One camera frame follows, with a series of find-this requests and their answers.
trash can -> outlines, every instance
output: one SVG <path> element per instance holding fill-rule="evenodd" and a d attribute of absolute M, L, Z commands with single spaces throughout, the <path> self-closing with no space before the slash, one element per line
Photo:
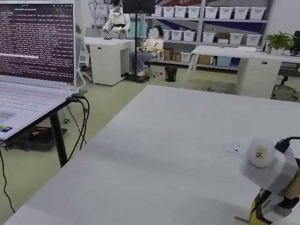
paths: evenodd
<path fill-rule="evenodd" d="M 177 69 L 178 68 L 176 68 L 176 67 L 165 67 L 165 81 L 175 82 Z"/>

laptop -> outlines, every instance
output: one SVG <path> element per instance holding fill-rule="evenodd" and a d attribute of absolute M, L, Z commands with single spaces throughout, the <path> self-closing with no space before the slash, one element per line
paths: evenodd
<path fill-rule="evenodd" d="M 0 1 L 0 141 L 78 92 L 74 0 Z"/>

white tabletop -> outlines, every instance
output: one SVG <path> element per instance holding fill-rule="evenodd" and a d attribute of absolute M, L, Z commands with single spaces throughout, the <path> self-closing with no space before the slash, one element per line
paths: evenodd
<path fill-rule="evenodd" d="M 266 52 L 245 52 L 239 51 L 236 47 L 220 47 L 210 45 L 200 45 L 192 51 L 193 54 L 203 55 L 216 55 L 227 56 L 242 59 L 254 59 L 254 60 L 273 60 L 280 62 L 293 62 L 300 63 L 300 57 L 284 56 L 284 55 L 271 55 Z"/>
<path fill-rule="evenodd" d="M 104 40 L 102 37 L 85 37 L 84 41 L 87 45 L 120 45 L 123 43 L 134 42 L 127 39 Z"/>
<path fill-rule="evenodd" d="M 298 103 L 148 86 L 6 225 L 243 225 L 233 217 L 259 188 L 224 146 L 299 135 L 299 115 Z"/>

potted plant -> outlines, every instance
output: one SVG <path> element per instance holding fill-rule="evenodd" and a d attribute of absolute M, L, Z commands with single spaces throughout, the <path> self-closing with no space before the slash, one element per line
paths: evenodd
<path fill-rule="evenodd" d="M 81 35 L 81 33 L 82 33 L 82 30 L 81 30 L 81 28 L 80 28 L 80 26 L 79 26 L 79 24 L 75 24 L 75 28 L 76 28 L 76 34 L 79 34 L 79 35 Z"/>
<path fill-rule="evenodd" d="M 289 33 L 270 34 L 266 38 L 268 53 L 281 54 L 284 50 L 289 50 L 294 45 L 296 37 Z"/>

laptop screen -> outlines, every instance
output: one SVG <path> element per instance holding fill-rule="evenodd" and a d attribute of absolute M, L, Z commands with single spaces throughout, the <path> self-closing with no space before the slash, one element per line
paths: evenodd
<path fill-rule="evenodd" d="M 74 83 L 73 4 L 1 4 L 0 75 Z"/>

